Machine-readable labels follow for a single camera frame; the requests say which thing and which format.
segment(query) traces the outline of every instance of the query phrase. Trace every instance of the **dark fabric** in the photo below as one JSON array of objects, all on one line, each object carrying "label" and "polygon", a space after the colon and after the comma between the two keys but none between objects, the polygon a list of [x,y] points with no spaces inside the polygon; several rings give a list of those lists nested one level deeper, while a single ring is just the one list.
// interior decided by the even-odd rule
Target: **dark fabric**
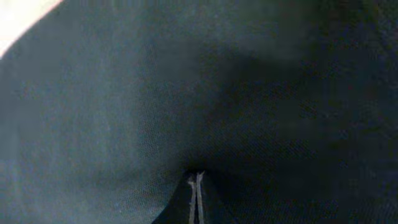
[{"label": "dark fabric", "polygon": [[398,62],[368,6],[65,1],[0,61],[2,223],[152,223],[190,170],[236,223],[396,222]]}]

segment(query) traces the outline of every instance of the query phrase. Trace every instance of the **dark green fabric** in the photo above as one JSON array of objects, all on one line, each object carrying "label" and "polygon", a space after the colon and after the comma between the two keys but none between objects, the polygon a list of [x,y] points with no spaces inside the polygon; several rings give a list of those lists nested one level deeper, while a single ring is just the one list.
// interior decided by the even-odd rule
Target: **dark green fabric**
[{"label": "dark green fabric", "polygon": [[2,223],[152,223],[190,170],[236,223],[396,222],[398,62],[370,15],[65,1],[0,61]]}]

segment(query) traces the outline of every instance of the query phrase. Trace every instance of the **cloth surface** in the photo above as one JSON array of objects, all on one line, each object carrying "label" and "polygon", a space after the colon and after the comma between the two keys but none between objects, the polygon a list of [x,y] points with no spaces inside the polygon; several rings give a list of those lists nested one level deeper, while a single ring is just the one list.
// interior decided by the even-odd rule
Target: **cloth surface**
[{"label": "cloth surface", "polygon": [[236,223],[396,221],[375,21],[363,1],[63,2],[0,61],[2,223],[152,223],[190,170]]}]

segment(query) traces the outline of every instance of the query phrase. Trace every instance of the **wrinkled fabric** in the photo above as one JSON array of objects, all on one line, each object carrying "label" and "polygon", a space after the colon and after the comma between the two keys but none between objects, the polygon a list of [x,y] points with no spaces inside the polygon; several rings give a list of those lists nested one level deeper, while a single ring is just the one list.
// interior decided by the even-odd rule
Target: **wrinkled fabric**
[{"label": "wrinkled fabric", "polygon": [[152,223],[190,170],[213,223],[398,220],[397,54],[367,6],[65,1],[0,61],[2,223]]}]

